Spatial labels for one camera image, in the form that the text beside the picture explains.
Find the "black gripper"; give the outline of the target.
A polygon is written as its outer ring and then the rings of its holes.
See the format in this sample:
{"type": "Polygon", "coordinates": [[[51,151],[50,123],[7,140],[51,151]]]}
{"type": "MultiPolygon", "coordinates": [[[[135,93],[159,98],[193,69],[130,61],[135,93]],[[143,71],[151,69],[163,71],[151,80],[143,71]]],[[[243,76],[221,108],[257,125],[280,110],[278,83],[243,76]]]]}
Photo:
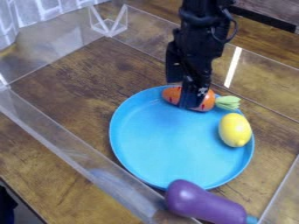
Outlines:
{"type": "Polygon", "coordinates": [[[238,32],[229,7],[237,0],[183,0],[182,26],[166,49],[166,80],[182,82],[179,107],[201,106],[211,87],[211,64],[238,32]]]}

